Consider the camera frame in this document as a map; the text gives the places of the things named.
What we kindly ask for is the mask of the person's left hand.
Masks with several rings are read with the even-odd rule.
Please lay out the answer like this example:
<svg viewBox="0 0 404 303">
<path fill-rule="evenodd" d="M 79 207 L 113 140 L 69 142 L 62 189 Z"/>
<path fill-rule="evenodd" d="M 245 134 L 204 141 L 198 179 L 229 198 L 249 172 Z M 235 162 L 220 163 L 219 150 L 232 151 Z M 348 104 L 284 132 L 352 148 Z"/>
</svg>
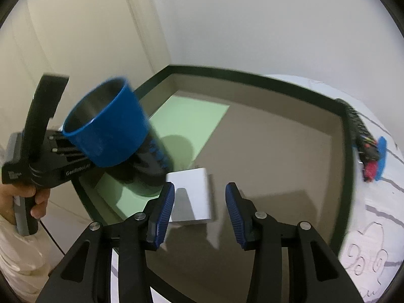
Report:
<svg viewBox="0 0 404 303">
<path fill-rule="evenodd" d="M 1 183 L 1 216 L 10 224 L 15 225 L 15 202 L 17 200 L 22 202 L 24 198 L 34 198 L 35 204 L 32 206 L 30 213 L 32 217 L 38 220 L 46 215 L 50 194 L 50 189 L 38 189 L 34 185 Z"/>
</svg>

